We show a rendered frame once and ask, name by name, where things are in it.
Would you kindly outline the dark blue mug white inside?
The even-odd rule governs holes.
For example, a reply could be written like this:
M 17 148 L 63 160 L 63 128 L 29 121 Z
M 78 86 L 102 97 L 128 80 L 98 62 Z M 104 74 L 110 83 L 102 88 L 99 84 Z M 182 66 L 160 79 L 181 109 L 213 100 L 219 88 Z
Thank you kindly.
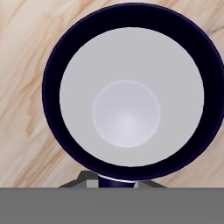
M 189 165 L 224 119 L 224 63 L 191 20 L 162 6 L 119 3 L 60 38 L 42 102 L 61 147 L 101 187 L 132 187 Z

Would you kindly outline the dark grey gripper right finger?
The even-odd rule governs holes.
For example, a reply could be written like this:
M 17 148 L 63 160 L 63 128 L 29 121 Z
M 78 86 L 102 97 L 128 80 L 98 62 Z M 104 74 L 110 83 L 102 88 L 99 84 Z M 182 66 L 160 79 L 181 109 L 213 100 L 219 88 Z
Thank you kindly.
M 159 183 L 152 181 L 152 180 L 146 180 L 146 181 L 137 181 L 134 185 L 135 188 L 145 188 L 145 187 L 151 187 L 151 188 L 165 188 L 164 185 L 160 185 Z

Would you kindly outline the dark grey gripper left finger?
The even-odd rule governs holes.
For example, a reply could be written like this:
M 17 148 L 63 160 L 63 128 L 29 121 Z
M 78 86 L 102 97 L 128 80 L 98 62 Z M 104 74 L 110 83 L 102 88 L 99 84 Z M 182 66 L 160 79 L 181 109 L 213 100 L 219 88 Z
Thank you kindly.
M 92 171 L 81 171 L 77 179 L 72 180 L 60 188 L 97 188 L 98 187 L 98 175 Z

